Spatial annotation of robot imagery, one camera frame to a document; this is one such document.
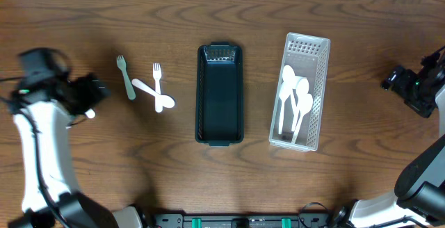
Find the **white plastic fork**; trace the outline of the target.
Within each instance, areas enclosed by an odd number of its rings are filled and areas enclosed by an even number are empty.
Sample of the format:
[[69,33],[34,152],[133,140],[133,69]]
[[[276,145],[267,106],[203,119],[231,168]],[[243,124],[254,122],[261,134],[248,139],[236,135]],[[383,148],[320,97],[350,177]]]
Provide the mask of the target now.
[[94,111],[92,108],[90,108],[90,109],[88,109],[88,110],[84,113],[84,115],[85,115],[88,119],[93,119],[93,118],[96,116],[96,113],[95,113],[95,111]]
[[[153,64],[153,78],[155,80],[155,91],[159,94],[161,94],[161,77],[162,77],[162,71],[161,71],[161,65],[159,63]],[[155,111],[157,113],[161,113],[163,111],[163,105],[159,98],[155,99]]]

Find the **pale green plastic fork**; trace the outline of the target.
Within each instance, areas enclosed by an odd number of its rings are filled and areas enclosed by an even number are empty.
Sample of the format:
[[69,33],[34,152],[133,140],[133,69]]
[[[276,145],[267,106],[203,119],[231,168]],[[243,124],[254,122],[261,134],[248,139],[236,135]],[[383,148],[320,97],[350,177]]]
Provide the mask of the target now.
[[127,92],[127,96],[130,100],[134,100],[136,98],[136,93],[134,91],[133,85],[131,84],[130,78],[127,74],[127,63],[124,59],[123,55],[119,55],[116,58],[117,61],[117,67],[120,69],[123,79],[124,79],[124,86]]

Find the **white plastic spoon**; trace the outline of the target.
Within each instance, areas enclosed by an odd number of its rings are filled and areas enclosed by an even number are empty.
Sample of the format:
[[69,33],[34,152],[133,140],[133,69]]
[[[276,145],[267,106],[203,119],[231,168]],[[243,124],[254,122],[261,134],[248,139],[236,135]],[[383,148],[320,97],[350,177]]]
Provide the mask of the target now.
[[293,144],[296,143],[298,134],[300,132],[300,128],[302,125],[302,119],[306,114],[308,114],[311,111],[313,102],[314,102],[313,97],[309,93],[307,93],[306,95],[303,95],[300,100],[300,108],[299,108],[300,117],[298,118],[298,122],[296,124],[296,130],[294,131],[294,134],[293,134],[293,139],[292,139]]
[[287,82],[283,82],[280,87],[279,92],[279,99],[281,101],[281,109],[280,109],[280,116],[279,116],[279,125],[278,125],[278,134],[282,134],[283,125],[284,125],[284,110],[285,110],[285,103],[286,100],[290,97],[292,93],[292,88]]
[[300,108],[303,105],[305,95],[307,95],[309,92],[309,81],[307,80],[307,78],[301,78],[298,81],[298,83],[295,87],[295,91],[296,91],[298,101],[296,103],[296,111],[295,111],[295,115],[293,118],[293,124],[292,124],[292,128],[291,128],[292,131],[296,130],[297,122],[300,118]]
[[162,95],[156,92],[154,89],[149,87],[147,84],[143,83],[139,79],[132,79],[131,83],[133,86],[136,86],[138,89],[152,95],[155,97],[155,102],[159,103],[162,107],[165,108],[173,108],[175,106],[174,99],[169,95]]
[[283,79],[283,82],[289,83],[289,85],[292,88],[292,93],[289,98],[291,99],[291,107],[292,107],[293,116],[294,116],[295,111],[296,111],[296,98],[295,98],[294,90],[298,83],[298,80],[295,76],[295,72],[293,71],[293,68],[290,65],[284,66],[282,79]]

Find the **clear plastic perforated basket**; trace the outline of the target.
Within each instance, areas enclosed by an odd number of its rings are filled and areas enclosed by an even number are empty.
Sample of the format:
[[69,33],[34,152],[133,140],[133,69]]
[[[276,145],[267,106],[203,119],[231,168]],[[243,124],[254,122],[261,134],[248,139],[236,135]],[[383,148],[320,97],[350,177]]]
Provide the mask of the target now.
[[[287,34],[270,125],[269,142],[271,145],[299,152],[312,152],[318,149],[329,55],[329,39],[299,33]],[[292,143],[294,131],[291,128],[294,116],[290,98],[285,103],[282,134],[278,134],[281,109],[279,92],[285,65],[290,65],[293,68],[298,81],[301,78],[307,78],[309,81],[308,93],[314,100],[311,111],[302,119],[295,144]]]

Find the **black plastic basket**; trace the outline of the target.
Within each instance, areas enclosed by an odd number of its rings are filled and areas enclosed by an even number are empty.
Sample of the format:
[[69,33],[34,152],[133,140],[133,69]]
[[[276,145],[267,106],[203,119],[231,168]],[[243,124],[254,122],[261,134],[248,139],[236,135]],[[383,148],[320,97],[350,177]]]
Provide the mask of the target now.
[[212,42],[197,50],[195,140],[228,147],[244,138],[242,48]]

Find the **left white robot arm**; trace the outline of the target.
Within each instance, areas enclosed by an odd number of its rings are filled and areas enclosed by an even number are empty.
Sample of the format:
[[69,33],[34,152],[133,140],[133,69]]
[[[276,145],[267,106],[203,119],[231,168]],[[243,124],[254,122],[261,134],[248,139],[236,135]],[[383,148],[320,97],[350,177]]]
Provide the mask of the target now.
[[94,74],[24,77],[7,101],[22,143],[24,215],[9,227],[117,227],[111,211],[81,192],[69,147],[69,127],[107,92]]

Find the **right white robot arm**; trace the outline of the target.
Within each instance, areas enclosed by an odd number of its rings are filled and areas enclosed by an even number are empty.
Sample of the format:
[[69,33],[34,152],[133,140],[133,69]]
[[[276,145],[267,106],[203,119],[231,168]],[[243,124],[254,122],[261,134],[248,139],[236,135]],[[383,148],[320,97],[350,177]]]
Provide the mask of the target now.
[[444,224],[444,66],[419,73],[398,66],[381,83],[422,117],[439,111],[439,139],[401,172],[393,191],[356,200],[336,211],[331,227],[403,227]]

